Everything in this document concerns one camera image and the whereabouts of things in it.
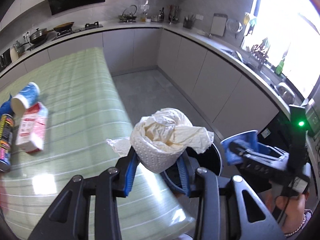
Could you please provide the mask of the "person right hand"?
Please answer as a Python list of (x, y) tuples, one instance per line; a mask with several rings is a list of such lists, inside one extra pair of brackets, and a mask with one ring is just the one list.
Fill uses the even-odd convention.
[(295, 239), (312, 216), (312, 211), (305, 208), (309, 191), (307, 191), (306, 194), (300, 194), (298, 197), (292, 197), (287, 206), (288, 198), (283, 196), (276, 198), (272, 195), (272, 190), (265, 191), (263, 197), (264, 204), (270, 213), (272, 213), (275, 207), (280, 210), (286, 207), (286, 218), (281, 229), (287, 239)]

